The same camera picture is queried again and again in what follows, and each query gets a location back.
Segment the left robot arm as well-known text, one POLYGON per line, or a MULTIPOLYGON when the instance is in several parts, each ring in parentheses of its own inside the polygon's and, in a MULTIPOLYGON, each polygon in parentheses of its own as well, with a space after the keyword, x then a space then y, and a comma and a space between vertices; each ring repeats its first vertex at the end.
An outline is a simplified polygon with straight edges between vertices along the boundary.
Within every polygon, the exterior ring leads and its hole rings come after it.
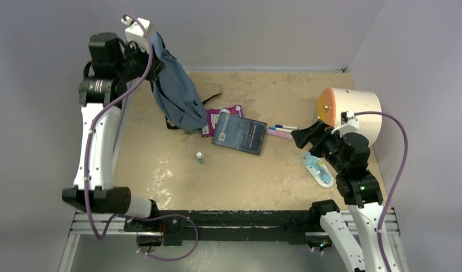
POLYGON ((127 98, 156 75, 150 36, 126 37, 123 41, 111 32, 90 37, 91 59, 78 85, 83 124, 80 160, 72 187, 62 190, 62 200, 81 211, 138 218, 138 225, 152 232, 160 224, 155 201, 114 185, 127 98))

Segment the blue student backpack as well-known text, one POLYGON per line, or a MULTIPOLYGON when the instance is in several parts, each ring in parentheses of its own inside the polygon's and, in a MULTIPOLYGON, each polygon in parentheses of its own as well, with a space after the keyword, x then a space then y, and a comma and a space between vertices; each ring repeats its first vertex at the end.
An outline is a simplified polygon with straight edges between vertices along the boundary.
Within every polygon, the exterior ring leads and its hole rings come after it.
POLYGON ((159 33, 151 37, 154 61, 162 63, 161 70, 151 80, 156 103, 165 116, 166 128, 195 133, 208 125, 204 105, 221 95, 218 92, 202 100, 180 62, 167 50, 159 33))

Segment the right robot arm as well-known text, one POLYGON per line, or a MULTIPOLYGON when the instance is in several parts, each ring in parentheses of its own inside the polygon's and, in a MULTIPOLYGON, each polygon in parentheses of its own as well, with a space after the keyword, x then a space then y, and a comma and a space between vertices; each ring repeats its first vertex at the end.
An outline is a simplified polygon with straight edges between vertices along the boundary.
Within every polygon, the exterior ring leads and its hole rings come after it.
POLYGON ((382 251, 379 217, 384 213, 383 196, 379 182, 368 170, 367 138, 322 121, 291 135, 298 148, 310 143, 310 155, 325 159, 336 171, 337 189, 353 217, 358 238, 350 232, 333 200, 312 204, 310 226, 328 234, 348 271, 392 271, 382 251))

